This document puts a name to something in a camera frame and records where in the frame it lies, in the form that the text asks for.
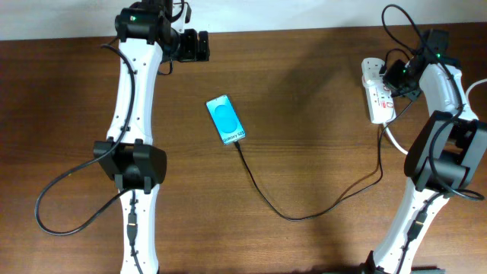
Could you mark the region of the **blue Galaxy smartphone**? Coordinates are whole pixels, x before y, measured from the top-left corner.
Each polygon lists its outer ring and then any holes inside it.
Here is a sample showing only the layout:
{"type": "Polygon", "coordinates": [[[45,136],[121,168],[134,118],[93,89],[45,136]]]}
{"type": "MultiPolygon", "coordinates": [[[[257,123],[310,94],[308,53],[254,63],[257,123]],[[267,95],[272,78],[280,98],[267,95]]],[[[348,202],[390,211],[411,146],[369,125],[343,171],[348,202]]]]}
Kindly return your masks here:
{"type": "Polygon", "coordinates": [[[224,145],[246,137],[246,132],[226,94],[205,103],[210,117],[224,145]]]}

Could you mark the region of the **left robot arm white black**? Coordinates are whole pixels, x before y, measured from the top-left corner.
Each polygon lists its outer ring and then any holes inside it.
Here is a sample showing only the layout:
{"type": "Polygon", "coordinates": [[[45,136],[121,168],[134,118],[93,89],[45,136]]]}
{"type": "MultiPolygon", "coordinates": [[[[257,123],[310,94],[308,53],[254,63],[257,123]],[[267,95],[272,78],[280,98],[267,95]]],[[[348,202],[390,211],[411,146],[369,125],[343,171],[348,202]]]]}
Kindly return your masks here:
{"type": "Polygon", "coordinates": [[[165,151],[153,145],[151,118],[163,63],[206,62],[208,34],[187,29],[188,2],[140,1],[116,16],[120,75],[115,112],[94,156],[114,181],[123,211],[123,273],[157,273],[155,212],[167,172],[165,151]]]}

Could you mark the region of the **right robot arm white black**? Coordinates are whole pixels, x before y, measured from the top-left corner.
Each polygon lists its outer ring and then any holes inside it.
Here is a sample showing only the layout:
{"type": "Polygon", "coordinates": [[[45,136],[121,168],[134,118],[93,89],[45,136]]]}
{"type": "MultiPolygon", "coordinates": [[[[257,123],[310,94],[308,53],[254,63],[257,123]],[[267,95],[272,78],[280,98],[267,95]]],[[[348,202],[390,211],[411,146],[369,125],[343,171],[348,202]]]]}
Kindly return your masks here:
{"type": "Polygon", "coordinates": [[[486,124],[472,111],[456,59],[446,56],[449,34],[427,30],[408,62],[391,66],[364,59],[362,83],[373,123],[388,127],[398,118],[392,99],[425,96],[429,118],[406,153],[406,190],[390,230],[372,250],[361,273],[411,273],[415,254],[450,197],[482,201],[468,186],[486,151],[486,124]]]}

